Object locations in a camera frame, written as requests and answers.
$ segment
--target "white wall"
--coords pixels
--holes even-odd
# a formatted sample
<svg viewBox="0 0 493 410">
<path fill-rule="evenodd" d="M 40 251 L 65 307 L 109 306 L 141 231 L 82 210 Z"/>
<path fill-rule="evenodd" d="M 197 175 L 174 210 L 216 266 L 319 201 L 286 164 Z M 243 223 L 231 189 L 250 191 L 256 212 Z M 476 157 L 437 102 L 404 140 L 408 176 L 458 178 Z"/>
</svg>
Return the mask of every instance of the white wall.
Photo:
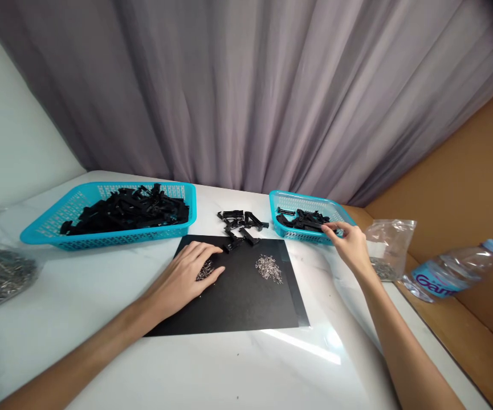
<svg viewBox="0 0 493 410">
<path fill-rule="evenodd" d="M 0 204 L 84 172 L 0 44 Z"/>
</svg>

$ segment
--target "gray curtain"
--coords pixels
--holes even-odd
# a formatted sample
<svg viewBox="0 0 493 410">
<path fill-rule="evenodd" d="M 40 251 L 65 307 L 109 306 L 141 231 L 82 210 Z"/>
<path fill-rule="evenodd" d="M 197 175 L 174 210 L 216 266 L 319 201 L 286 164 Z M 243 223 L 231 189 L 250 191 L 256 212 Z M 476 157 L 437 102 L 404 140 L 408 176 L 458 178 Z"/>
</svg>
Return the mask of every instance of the gray curtain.
<svg viewBox="0 0 493 410">
<path fill-rule="evenodd" d="M 365 205 L 493 95 L 482 0 L 0 0 L 88 170 Z"/>
</svg>

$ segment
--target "white marble table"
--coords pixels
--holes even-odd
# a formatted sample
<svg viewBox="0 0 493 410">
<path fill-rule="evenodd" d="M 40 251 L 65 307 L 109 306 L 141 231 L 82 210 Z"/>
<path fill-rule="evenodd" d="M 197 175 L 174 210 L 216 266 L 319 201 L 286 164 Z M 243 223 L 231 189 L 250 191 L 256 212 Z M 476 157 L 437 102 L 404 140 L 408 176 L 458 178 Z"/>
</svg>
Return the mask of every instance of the white marble table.
<svg viewBox="0 0 493 410">
<path fill-rule="evenodd" d="M 94 171 L 10 207 L 20 232 L 76 185 L 156 181 Z M 189 233 L 223 235 L 218 211 L 271 221 L 267 195 L 197 186 Z M 278 238 L 271 227 L 259 237 Z M 38 281 L 0 306 L 0 400 L 132 302 L 172 259 L 180 238 L 79 252 L 48 247 Z M 71 409 L 395 409 L 392 384 L 357 283 L 335 250 L 286 241 L 309 328 L 144 338 L 111 363 Z M 489 408 L 393 285 L 387 291 L 467 408 Z"/>
</svg>

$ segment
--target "black mat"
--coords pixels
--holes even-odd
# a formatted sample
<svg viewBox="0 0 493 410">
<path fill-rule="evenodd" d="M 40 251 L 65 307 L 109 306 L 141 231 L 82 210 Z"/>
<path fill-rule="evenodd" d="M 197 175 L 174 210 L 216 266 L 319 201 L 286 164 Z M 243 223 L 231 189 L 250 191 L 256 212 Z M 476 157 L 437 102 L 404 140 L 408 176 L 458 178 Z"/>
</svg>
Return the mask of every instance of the black mat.
<svg viewBox="0 0 493 410">
<path fill-rule="evenodd" d="M 216 246 L 230 241 L 224 236 L 187 235 L 176 253 L 194 240 Z M 258 273 L 255 263 L 262 254 L 275 258 L 282 272 L 282 284 L 266 280 Z M 230 254 L 212 256 L 212 260 L 214 268 L 225 266 L 215 285 L 146 336 L 309 326 L 283 240 L 262 239 L 255 247 L 245 242 Z"/>
</svg>

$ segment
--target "blue plastic basket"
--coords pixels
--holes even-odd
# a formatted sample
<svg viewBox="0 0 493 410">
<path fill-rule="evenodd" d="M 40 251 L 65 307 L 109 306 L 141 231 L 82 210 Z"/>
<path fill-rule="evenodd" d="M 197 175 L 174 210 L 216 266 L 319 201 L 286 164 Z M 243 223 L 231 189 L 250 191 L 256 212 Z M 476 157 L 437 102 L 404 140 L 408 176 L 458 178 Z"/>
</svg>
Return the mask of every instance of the blue plastic basket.
<svg viewBox="0 0 493 410">
<path fill-rule="evenodd" d="M 77 221 L 84 207 L 94 205 L 100 199 L 107 199 L 112 191 L 119 188 L 138 188 L 152 185 L 152 182 L 90 182 L 78 185 L 55 203 L 47 212 L 37 218 L 20 235 L 27 244 L 50 244 L 66 251 L 122 245 L 156 239 L 185 236 L 197 219 L 197 194 L 195 187 L 182 182 L 158 182 L 161 190 L 171 198 L 183 198 L 189 205 L 189 220 L 185 224 L 157 228 L 131 229 L 129 231 L 90 233 L 88 235 L 65 236 L 60 234 L 62 223 Z"/>
<path fill-rule="evenodd" d="M 276 219 L 279 214 L 277 212 L 278 207 L 290 211 L 296 211 L 297 209 L 302 209 L 308 212 L 319 211 L 324 216 L 328 216 L 332 222 L 343 221 L 351 225 L 356 225 L 355 221 L 349 216 L 347 211 L 344 210 L 341 205 L 329 199 L 294 194 L 293 192 L 271 191 L 269 193 L 269 203 L 271 204 L 271 215 L 273 217 L 273 223 L 275 224 L 275 231 L 278 235 L 286 239 L 317 242 L 326 245 L 332 244 L 326 234 L 322 232 L 311 232 L 304 231 L 303 229 L 285 227 Z M 291 215 L 285 215 L 285 217 L 288 220 L 295 218 L 295 216 Z M 343 231 L 338 229 L 337 235 L 342 237 Z"/>
</svg>

